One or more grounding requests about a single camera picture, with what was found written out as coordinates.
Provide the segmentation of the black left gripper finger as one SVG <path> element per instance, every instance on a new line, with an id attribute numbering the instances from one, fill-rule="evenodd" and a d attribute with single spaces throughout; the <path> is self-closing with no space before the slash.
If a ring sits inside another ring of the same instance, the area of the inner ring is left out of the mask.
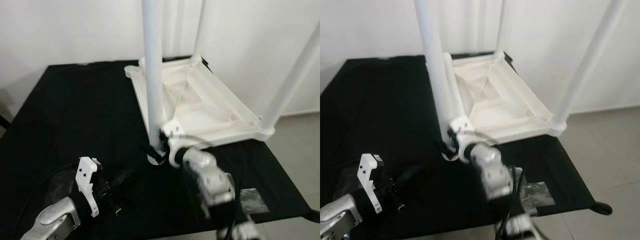
<path id="1" fill-rule="evenodd" d="M 144 174 L 145 173 L 142 170 L 122 169 L 114 174 L 114 189 L 130 189 L 144 176 Z"/>
<path id="2" fill-rule="evenodd" d="M 396 176 L 396 186 L 411 186 L 429 178 L 434 173 L 432 167 L 409 166 L 403 169 Z"/>

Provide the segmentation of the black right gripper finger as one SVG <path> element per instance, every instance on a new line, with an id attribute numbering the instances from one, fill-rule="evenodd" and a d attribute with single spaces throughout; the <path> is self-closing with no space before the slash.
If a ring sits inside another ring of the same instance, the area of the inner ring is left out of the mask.
<path id="1" fill-rule="evenodd" d="M 441 153 L 442 158 L 453 158 L 455 156 L 455 151 L 452 151 L 444 141 L 438 140 L 434 144 L 439 153 Z"/>
<path id="2" fill-rule="evenodd" d="M 163 156 L 150 144 L 142 144 L 142 150 L 144 150 L 149 163 L 163 163 Z"/>

